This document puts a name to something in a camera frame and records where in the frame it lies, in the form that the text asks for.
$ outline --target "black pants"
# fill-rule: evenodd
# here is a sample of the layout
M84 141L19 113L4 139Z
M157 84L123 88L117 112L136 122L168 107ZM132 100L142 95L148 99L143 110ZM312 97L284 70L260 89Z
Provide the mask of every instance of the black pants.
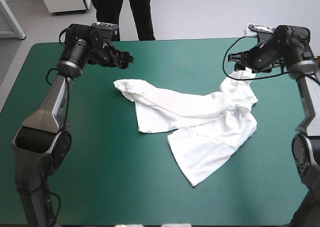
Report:
M152 27L150 0L129 0L136 31L141 41L155 40ZM119 24L119 15L123 0L92 0L96 9L96 20ZM113 41L119 41L120 35L115 35Z

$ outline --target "white floor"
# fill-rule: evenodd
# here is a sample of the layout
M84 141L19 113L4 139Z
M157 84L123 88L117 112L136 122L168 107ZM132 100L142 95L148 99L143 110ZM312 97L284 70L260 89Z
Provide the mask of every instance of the white floor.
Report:
M0 39L1 57L7 58L1 61L9 62L0 71L0 111L32 45L57 42L60 31L72 23L90 25L95 21L93 6L84 14L53 16L42 0L6 1L27 37L20 45ZM240 37L247 23L286 24L311 30L315 55L320 55L319 10L319 0L151 0L157 40ZM138 39L128 0L123 3L120 28L121 40Z

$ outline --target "gray metal arm segment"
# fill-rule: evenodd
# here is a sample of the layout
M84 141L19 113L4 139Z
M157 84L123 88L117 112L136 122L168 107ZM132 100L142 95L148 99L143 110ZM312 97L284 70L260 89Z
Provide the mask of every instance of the gray metal arm segment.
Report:
M68 78L68 81L71 88L73 80ZM66 98L66 78L57 75L39 109L27 117L22 126L57 134L63 127Z

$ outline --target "black cable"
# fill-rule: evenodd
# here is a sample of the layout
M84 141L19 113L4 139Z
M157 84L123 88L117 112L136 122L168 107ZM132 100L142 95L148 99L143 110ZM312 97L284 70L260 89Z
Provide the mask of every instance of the black cable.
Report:
M65 82L66 82L66 107L65 107L65 116L63 121L63 127L62 130L67 129L67 120L68 120L68 113L69 113L69 101L70 101L70 84L67 76L64 76Z
M225 76L227 76L228 78L232 79L232 80L235 80L235 81L254 81L254 80L264 80L264 79L270 79L270 78L274 78L274 77L278 77L278 76L283 76L283 75L286 75L286 74L290 74L290 73L296 73L296 74L300 74L298 76L297 79L300 79L301 77L308 77L309 79L313 80L314 82L316 82L319 86L320 86L320 81L313 77L315 76L316 74L315 73L312 73L312 74L305 74L303 72L300 72L300 71L286 71L286 72L281 72L281 73L278 73L278 74L274 74L274 75L271 75L271 76L264 76L264 77L256 77L256 78L234 78L230 75L227 74L226 72L226 69L225 69L225 61L226 61L226 57L227 57L227 54L229 52L229 50L240 40L244 39L246 36L242 36L240 38L238 38L225 52L224 54L224 57L223 57L223 61L222 61L222 70L223 70L223 73L225 74Z
M52 71L59 71L57 68L51 68L48 70L48 72L46 73L46 76L45 76L45 81L52 86L52 83L49 81L48 77L49 75L51 74Z
M54 192L49 191L49 190L47 190L47 189L44 189L44 191L47 192L47 193L50 194L50 195L55 196L55 197L58 199L58 209L57 209L57 211L56 211L56 213L55 213L55 216L54 216L55 219L57 220L57 217L58 217L58 215L59 215L60 208L61 208L61 203L62 203L61 197L60 197L57 193L54 193Z
M66 130L67 129L68 113L69 113L69 101L70 101L70 84L69 84L68 78L70 78L72 80L74 80L74 78L71 75L59 72L59 70L57 68L51 68L48 70L48 72L45 76L45 81L49 85L52 85L52 83L48 79L48 77L52 71L58 71L58 75L64 76L65 82L66 82L66 107L65 107L65 115L64 115L64 121L63 121L63 126L62 126L62 130Z

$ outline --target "tabletop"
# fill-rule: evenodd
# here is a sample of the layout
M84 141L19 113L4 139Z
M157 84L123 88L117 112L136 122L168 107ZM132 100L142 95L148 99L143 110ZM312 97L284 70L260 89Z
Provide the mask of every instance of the tabletop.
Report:
M259 99L252 108L256 132L196 187L171 153L171 132L138 132L135 104L113 85L118 79L141 79L181 93L219 91L225 78L222 59L235 40L115 42L134 56L129 69L85 67L70 94L72 147L49 178L50 189L62 198L60 224L280 225L291 220L307 188L291 153L294 129L304 115L298 87L288 76L252 82ZM231 51L248 50L255 41L241 40ZM45 76L62 51L58 43L34 45L0 113L1 224L27 223L16 191L11 141L49 90ZM233 65L226 68L230 73Z

